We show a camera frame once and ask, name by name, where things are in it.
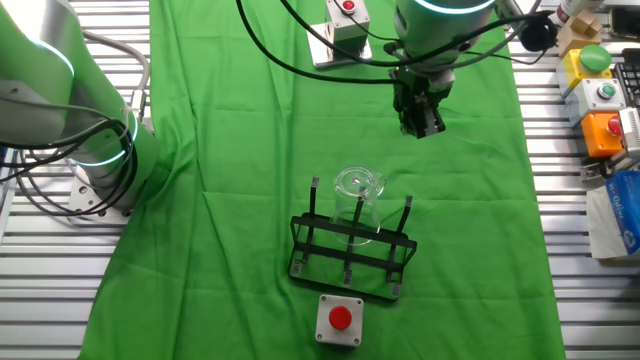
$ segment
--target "table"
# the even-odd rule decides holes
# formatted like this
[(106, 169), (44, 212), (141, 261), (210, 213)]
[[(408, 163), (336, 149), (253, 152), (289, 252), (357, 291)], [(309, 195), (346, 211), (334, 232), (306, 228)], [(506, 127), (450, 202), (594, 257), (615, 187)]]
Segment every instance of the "table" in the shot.
[[(147, 1), (71, 3), (84, 28), (149, 56)], [(532, 1), (519, 3), (528, 9)], [(557, 3), (547, 0), (542, 7), (555, 9)], [(606, 13), (598, 16), (607, 22)], [(606, 32), (603, 37), (614, 61), (621, 61), (622, 49), (640, 47), (611, 39)], [(141, 66), (117, 50), (95, 43), (88, 47), (128, 101)], [(518, 41), (509, 48), (521, 60), (535, 58)], [(586, 188), (579, 177), (576, 145), (561, 116), (556, 53), (550, 51), (534, 66), (513, 67), (567, 357), (638, 359), (640, 263), (615, 265), (590, 258)], [(64, 163), (34, 172), (47, 195), (68, 201), (73, 175)], [(72, 227), (66, 219), (42, 214), (19, 191), (15, 194), (0, 246), (0, 359), (75, 359), (121, 231), (121, 227)]]

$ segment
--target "glowing blue ring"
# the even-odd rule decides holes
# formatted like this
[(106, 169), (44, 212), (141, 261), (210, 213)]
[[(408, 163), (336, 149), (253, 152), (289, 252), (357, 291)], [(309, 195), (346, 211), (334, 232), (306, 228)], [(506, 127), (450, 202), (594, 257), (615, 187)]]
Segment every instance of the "glowing blue ring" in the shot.
[[(134, 142), (136, 141), (136, 136), (138, 135), (138, 120), (136, 120), (136, 118), (134, 117), (134, 118), (133, 118), (133, 121), (135, 122), (135, 126), (134, 126), (134, 128), (133, 128), (133, 135), (131, 136), (131, 146), (133, 146), (133, 145), (134, 145)], [(109, 163), (112, 163), (112, 162), (114, 162), (114, 161), (116, 161), (116, 160), (120, 159), (121, 157), (123, 157), (123, 156), (124, 156), (124, 154), (125, 154), (125, 152), (124, 152), (124, 150), (122, 150), (122, 151), (120, 151), (120, 152), (118, 153), (118, 155), (116, 155), (116, 156), (112, 157), (112, 158), (111, 158), (111, 159), (109, 159), (109, 160), (105, 160), (105, 161), (103, 161), (103, 162), (93, 163), (93, 164), (85, 164), (85, 163), (82, 163), (82, 162), (80, 162), (80, 161), (76, 161), (76, 164), (78, 164), (78, 165), (80, 165), (80, 166), (102, 166), (102, 165), (107, 165), (107, 164), (109, 164)]]
[(43, 48), (51, 51), (57, 57), (62, 59), (62, 61), (64, 61), (64, 63), (67, 64), (67, 66), (69, 67), (69, 70), (71, 70), (71, 77), (75, 77), (76, 76), (76, 72), (73, 70), (73, 65), (71, 65), (71, 61), (69, 61), (69, 59), (67, 59), (67, 57), (64, 56), (64, 54), (61, 53), (58, 49), (54, 48), (53, 46), (47, 44), (46, 42), (44, 42), (44, 41), (42, 41), (40, 39), (29, 38), (29, 40), (31, 40), (32, 43), (34, 43), (36, 45), (39, 45), (39, 46), (42, 46)]
[(418, 4), (426, 7), (429, 10), (435, 11), (435, 12), (439, 12), (442, 14), (450, 14), (450, 15), (462, 15), (462, 14), (471, 14), (474, 13), (476, 11), (480, 11), (488, 6), (490, 6), (491, 4), (493, 4), (495, 2), (495, 0), (488, 0), (486, 3), (484, 4), (480, 4), (477, 6), (473, 6), (470, 8), (445, 8), (442, 6), (438, 6), (438, 5), (433, 5), (430, 2), (427, 2), (426, 0), (415, 0), (415, 2), (417, 2)]

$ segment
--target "clear glass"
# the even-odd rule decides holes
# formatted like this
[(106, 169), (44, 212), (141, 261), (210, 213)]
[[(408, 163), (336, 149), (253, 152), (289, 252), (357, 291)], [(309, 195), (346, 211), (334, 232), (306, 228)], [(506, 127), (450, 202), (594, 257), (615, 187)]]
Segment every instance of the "clear glass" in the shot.
[[(336, 207), (331, 222), (343, 226), (353, 226), (353, 217), (358, 205), (358, 196), (364, 197), (362, 211), (356, 227), (362, 230), (379, 232), (378, 196), (384, 191), (387, 178), (364, 166), (350, 166), (340, 171), (334, 180)], [(335, 234), (338, 240), (348, 243), (349, 236)], [(353, 245), (365, 245), (368, 239), (355, 238)]]

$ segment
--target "red button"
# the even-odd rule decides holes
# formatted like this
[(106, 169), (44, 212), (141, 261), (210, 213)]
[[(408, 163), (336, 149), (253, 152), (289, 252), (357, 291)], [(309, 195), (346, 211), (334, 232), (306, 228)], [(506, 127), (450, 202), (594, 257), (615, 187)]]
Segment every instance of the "red button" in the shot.
[(353, 1), (351, 1), (351, 0), (347, 0), (347, 1), (345, 1), (345, 2), (343, 2), (343, 3), (342, 3), (342, 7), (343, 7), (345, 10), (353, 10), (353, 9), (356, 7), (356, 3), (354, 3), (354, 2), (353, 2)]
[(344, 306), (336, 306), (329, 313), (329, 322), (334, 329), (344, 330), (351, 325), (351, 311)]
[(622, 127), (620, 126), (620, 118), (612, 117), (607, 124), (607, 131), (613, 136), (622, 136)]

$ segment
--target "green cloth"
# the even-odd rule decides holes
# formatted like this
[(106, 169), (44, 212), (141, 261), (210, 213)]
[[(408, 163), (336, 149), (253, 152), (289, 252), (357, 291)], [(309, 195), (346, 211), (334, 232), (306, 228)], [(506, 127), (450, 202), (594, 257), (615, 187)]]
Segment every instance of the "green cloth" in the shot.
[[(278, 1), (244, 3), (269, 49), (312, 69), (305, 32)], [(323, 21), (322, 2), (292, 3)], [(371, 30), (393, 35), (394, 2), (367, 5)], [(492, 31), (476, 50), (503, 38)], [(80, 359), (564, 358), (508, 61), (458, 70), (440, 108), (447, 131), (416, 140), (398, 130), (391, 86), (279, 68), (251, 42), (233, 0), (152, 1), (151, 46), (160, 160), (106, 271)], [(365, 66), (330, 75), (387, 77)], [(414, 196), (405, 231), (418, 251), (402, 298), (365, 296), (362, 344), (343, 349), (316, 342), (316, 310), (320, 294), (348, 293), (286, 270), (290, 217), (307, 210), (312, 177), (329, 215), (332, 179), (353, 164), (388, 175), (385, 225)]]

